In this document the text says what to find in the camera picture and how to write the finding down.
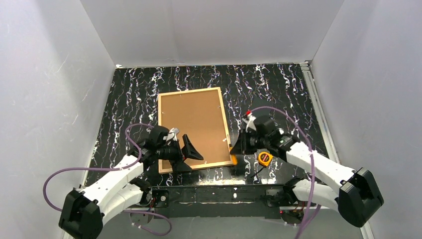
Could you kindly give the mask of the wooden photo frame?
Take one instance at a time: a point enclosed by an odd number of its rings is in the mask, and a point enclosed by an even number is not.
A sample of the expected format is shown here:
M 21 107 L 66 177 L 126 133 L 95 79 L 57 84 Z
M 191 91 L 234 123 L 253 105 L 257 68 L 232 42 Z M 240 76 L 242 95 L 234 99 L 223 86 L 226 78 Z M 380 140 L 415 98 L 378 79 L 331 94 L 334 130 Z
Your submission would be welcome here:
M 168 129 L 176 127 L 181 139 L 187 135 L 203 160 L 186 159 L 193 170 L 234 166 L 230 155 L 230 136 L 219 87 L 160 93 L 158 124 Z

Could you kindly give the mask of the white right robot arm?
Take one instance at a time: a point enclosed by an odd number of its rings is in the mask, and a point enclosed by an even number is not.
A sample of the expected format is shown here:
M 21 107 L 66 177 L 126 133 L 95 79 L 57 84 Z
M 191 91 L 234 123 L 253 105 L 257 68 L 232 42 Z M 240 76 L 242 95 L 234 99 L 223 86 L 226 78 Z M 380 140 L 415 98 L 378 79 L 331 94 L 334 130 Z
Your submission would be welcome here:
M 296 136 L 282 132 L 269 116 L 255 117 L 248 111 L 242 121 L 246 126 L 230 154 L 258 154 L 258 162 L 268 166 L 273 158 L 312 173 L 312 179 L 293 178 L 281 192 L 266 195 L 270 207 L 296 202 L 310 202 L 337 211 L 348 223 L 361 228 L 384 204 L 377 182 L 366 168 L 358 170 L 340 165 L 309 147 Z

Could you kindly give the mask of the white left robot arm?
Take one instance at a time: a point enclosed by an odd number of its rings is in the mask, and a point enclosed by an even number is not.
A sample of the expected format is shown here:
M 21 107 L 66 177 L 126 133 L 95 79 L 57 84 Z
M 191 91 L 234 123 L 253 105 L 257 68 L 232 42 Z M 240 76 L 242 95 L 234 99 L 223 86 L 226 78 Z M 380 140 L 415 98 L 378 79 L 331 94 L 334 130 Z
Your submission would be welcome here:
M 106 170 L 96 183 L 66 195 L 59 219 L 59 228 L 75 239 L 96 239 L 104 225 L 132 205 L 139 204 L 151 190 L 141 179 L 144 170 L 157 160 L 168 160 L 175 172 L 190 172 L 186 159 L 203 160 L 188 136 L 177 138 L 177 128 L 152 127 L 147 138 L 135 142 L 126 132 L 133 148 L 120 163 Z

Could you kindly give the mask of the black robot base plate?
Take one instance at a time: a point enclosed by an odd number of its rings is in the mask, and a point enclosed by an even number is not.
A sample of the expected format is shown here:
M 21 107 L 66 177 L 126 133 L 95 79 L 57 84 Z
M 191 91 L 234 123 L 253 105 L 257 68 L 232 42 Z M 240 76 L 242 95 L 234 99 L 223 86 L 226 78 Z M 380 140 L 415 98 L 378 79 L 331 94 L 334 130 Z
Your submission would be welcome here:
M 280 219 L 284 211 L 303 213 L 306 201 L 285 195 L 283 184 L 153 186 L 152 211 L 168 218 L 264 217 Z

